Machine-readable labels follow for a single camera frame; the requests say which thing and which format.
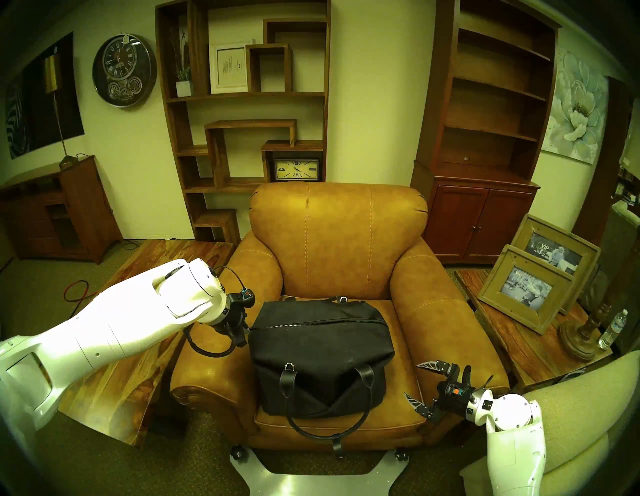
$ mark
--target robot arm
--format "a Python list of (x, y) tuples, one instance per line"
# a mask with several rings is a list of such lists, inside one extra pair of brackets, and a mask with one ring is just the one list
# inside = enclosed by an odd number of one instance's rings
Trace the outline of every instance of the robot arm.
[(42, 334), (0, 343), (3, 416), (14, 431), (38, 430), (78, 379), (196, 321), (229, 335), (230, 353), (236, 344), (246, 344), (244, 308), (254, 301), (246, 288), (226, 295), (201, 259), (173, 260), (111, 286), (72, 319)]
[(493, 398), (487, 384), (471, 386), (471, 366), (467, 365), (458, 382), (460, 368), (447, 362), (424, 362), (418, 368), (446, 376), (438, 384), (438, 398), (428, 408), (405, 393), (415, 411), (435, 420), (441, 412), (453, 412), (477, 426), (486, 424), (487, 465), (493, 494), (537, 496), (545, 471), (547, 448), (542, 412), (536, 401), (506, 394)]

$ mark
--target lamp shade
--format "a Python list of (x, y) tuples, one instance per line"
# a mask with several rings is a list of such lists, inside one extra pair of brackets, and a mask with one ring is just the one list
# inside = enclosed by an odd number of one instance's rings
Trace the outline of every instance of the lamp shade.
[(62, 87), (62, 77), (60, 76), (60, 54), (44, 59), (44, 90), (51, 93)]

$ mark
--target leather armchair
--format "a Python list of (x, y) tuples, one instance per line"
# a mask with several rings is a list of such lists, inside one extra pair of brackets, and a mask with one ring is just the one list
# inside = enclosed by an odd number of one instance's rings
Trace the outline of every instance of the leather armchair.
[[(424, 198), (401, 186), (339, 183), (271, 183), (252, 196), (249, 232), (229, 262), (256, 295), (251, 325), (265, 301), (281, 296), (365, 300), (387, 321), (396, 355), (386, 366), (387, 394), (364, 425), (343, 440), (345, 449), (371, 450), (433, 444), (461, 417), (426, 422), (404, 398), (430, 404), (436, 374), (415, 365), (446, 360), (471, 365), (480, 386), (493, 374), (496, 396), (509, 383), (489, 338), (463, 296), (420, 235), (427, 219)], [(230, 271), (221, 283), (240, 290)], [(208, 326), (191, 331), (202, 348), (222, 351), (228, 338)], [(207, 358), (184, 346), (171, 380), (180, 403), (209, 412), (235, 444), (266, 449), (331, 449), (297, 434), (286, 418), (264, 413), (248, 348)], [(299, 420), (327, 435), (353, 425), (360, 414)]]

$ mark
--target flower painting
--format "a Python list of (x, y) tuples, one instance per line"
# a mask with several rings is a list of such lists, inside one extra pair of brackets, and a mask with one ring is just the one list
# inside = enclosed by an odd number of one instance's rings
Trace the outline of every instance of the flower painting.
[(556, 90), (542, 149), (593, 164), (598, 157), (609, 83), (566, 49), (556, 52)]

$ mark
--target white planter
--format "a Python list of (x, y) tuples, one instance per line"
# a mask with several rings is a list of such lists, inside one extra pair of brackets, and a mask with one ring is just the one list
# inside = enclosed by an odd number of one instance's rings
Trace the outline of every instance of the white planter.
[(175, 89), (178, 92), (178, 98), (190, 97), (193, 94), (193, 82), (178, 81), (175, 83)]

